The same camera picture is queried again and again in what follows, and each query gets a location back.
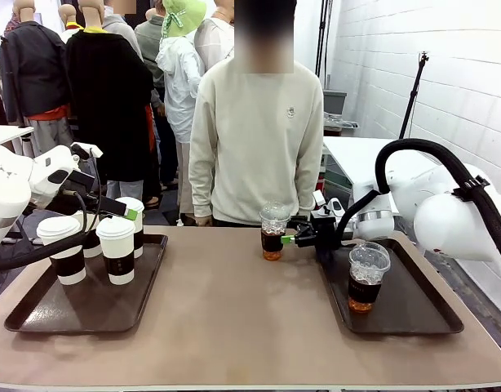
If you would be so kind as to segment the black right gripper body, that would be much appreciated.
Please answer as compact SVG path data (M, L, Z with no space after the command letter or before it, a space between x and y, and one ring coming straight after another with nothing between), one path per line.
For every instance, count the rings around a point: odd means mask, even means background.
M314 246L317 250L337 250L342 246L333 212L312 211L310 223L315 233Z

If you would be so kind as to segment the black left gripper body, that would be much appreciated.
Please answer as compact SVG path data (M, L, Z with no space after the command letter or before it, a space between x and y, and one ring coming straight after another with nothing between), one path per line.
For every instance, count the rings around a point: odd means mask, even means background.
M96 213L98 194L93 192L96 179L93 175L82 171L73 171L62 183L58 194L51 200L50 210L70 216L86 210Z

